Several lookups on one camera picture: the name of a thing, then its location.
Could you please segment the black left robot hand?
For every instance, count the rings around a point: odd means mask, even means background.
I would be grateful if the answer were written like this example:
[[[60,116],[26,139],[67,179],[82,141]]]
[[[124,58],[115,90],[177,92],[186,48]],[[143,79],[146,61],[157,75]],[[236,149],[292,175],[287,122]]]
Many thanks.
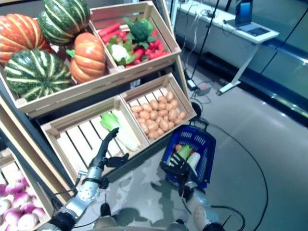
[[[101,175],[105,166],[110,168],[117,168],[123,166],[125,163],[128,162],[129,158],[128,153],[126,153],[122,157],[116,157],[116,156],[109,158],[106,157],[109,142],[117,136],[118,132],[119,128],[111,130],[105,137],[105,139],[102,141],[97,151],[97,155],[92,159],[92,161],[89,164],[89,172],[96,171],[98,172],[99,175]]]

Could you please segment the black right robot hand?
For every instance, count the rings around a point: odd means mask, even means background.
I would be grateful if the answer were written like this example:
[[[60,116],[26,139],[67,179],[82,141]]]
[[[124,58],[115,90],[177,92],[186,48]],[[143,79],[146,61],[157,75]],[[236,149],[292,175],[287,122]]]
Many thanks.
[[[188,179],[197,179],[191,166],[179,155],[178,152],[171,155],[168,163],[161,161],[159,165],[166,174],[171,175],[178,180],[187,181]]]

